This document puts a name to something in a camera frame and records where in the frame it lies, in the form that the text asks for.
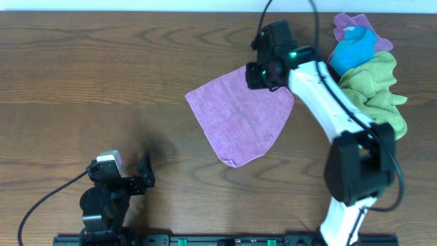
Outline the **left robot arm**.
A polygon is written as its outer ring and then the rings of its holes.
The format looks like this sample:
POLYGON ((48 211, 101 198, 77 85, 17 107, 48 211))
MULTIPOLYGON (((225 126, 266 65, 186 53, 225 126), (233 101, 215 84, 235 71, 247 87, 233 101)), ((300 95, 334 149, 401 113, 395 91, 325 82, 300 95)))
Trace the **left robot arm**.
POLYGON ((131 228, 123 226, 130 199, 143 195, 155 185, 150 154, 145 153, 136 170, 137 175, 121 176, 122 159, 117 150, 99 154, 86 168, 94 187, 80 198, 85 228, 80 245, 141 245, 142 239, 131 228))

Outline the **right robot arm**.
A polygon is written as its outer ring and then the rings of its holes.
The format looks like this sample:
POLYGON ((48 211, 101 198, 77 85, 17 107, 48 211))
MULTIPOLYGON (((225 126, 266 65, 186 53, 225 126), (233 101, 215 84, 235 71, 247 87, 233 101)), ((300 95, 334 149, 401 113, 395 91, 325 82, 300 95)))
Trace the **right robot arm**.
POLYGON ((358 231, 366 214, 377 209, 378 197, 401 176, 392 126, 377 124, 358 109, 312 47, 258 57, 246 65, 248 87, 287 88, 306 104, 331 144, 324 169, 331 200, 312 245, 387 245, 387 239, 363 239, 358 231))

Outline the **purple microfiber cloth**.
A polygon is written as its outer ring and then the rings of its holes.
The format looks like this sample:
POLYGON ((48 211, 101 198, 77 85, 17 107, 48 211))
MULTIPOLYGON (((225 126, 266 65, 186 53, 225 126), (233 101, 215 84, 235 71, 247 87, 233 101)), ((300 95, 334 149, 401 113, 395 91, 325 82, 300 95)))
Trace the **purple microfiber cloth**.
POLYGON ((213 151, 233 168, 271 149, 294 106, 294 96, 284 87, 249 89, 245 73, 242 66, 185 95, 213 151))

